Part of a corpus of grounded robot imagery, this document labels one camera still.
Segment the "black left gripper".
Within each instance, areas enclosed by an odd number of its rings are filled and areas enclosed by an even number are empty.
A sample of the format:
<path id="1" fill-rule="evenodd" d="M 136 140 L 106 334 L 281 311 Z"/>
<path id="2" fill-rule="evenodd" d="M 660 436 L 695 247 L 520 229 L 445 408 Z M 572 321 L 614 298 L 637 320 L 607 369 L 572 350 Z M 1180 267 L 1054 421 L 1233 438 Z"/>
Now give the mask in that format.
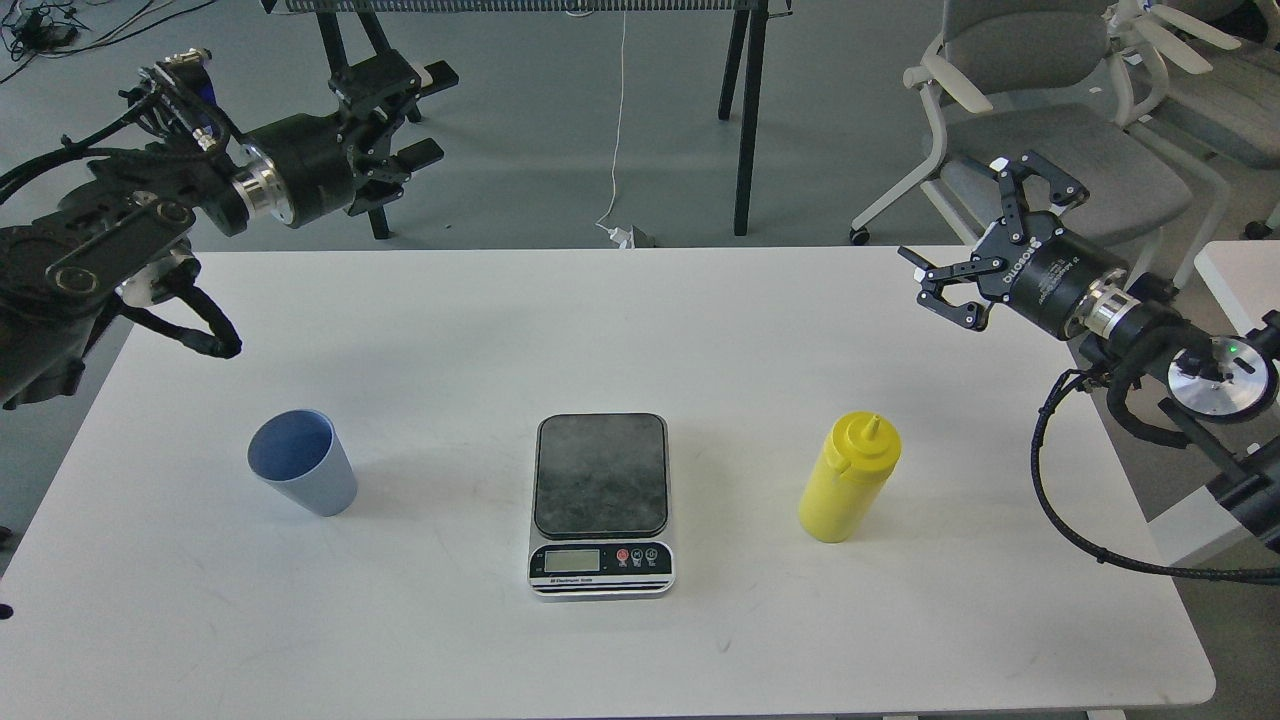
<path id="1" fill-rule="evenodd" d="M 241 140 L 247 163 L 238 169 L 238 195 L 250 218 L 273 217 L 297 229 L 334 211 L 358 217 L 397 201 L 416 172 L 445 156 L 442 146 L 424 138 L 398 152 L 347 152 L 342 131 L 397 129 L 420 99 L 458 83 L 448 61 L 417 67 L 396 50 L 334 70 L 337 111 L 298 113 Z"/>

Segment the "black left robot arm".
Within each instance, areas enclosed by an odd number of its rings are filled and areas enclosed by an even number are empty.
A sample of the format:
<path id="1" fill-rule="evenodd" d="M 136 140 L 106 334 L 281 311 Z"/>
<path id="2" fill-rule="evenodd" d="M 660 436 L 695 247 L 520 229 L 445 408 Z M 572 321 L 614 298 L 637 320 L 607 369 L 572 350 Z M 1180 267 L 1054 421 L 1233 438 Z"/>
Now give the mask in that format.
<path id="1" fill-rule="evenodd" d="M 417 68 L 378 54 L 332 77 L 334 113 L 242 132 L 218 106 L 209 60 L 191 49 L 142 68 L 118 119 L 4 174 L 5 199 L 73 161 L 92 176 L 55 211 L 3 229 L 4 407 L 73 395 L 119 316 L 234 357 L 236 328 L 196 284 L 188 233 L 198 215 L 227 236 L 259 217 L 300 228 L 338 210 L 372 215 L 443 156 L 430 138 L 401 151 L 392 138 L 421 97 L 457 86 L 445 61 Z"/>

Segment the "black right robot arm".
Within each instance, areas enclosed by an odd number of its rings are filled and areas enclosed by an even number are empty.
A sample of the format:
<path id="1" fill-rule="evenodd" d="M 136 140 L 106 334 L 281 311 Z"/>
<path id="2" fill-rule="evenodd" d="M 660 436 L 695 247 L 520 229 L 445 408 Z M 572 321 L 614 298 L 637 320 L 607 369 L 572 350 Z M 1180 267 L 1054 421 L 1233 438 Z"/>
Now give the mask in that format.
<path id="1" fill-rule="evenodd" d="M 1216 468 L 1207 484 L 1217 506 L 1270 550 L 1277 548 L 1277 441 L 1236 454 L 1210 427 L 1249 421 L 1277 405 L 1277 313 L 1245 334 L 1211 334 L 1172 305 L 1176 291 L 1068 229 L 1062 214 L 1084 204 L 1088 188 L 1038 152 L 991 165 L 1000 214 L 968 260 L 936 265 L 899 254 L 915 269 L 916 302 L 982 332 L 1004 305 L 1060 341 L 1082 340 L 1091 360 L 1064 372 L 1039 407 L 1030 441 L 1030 479 L 1055 529 L 1097 562 L 1129 571 L 1207 582 L 1276 585 L 1277 569 L 1164 566 L 1107 550 L 1055 511 L 1041 475 L 1041 450 L 1052 415 L 1074 391 L 1105 392 L 1111 418 L 1151 445 L 1197 447 Z"/>

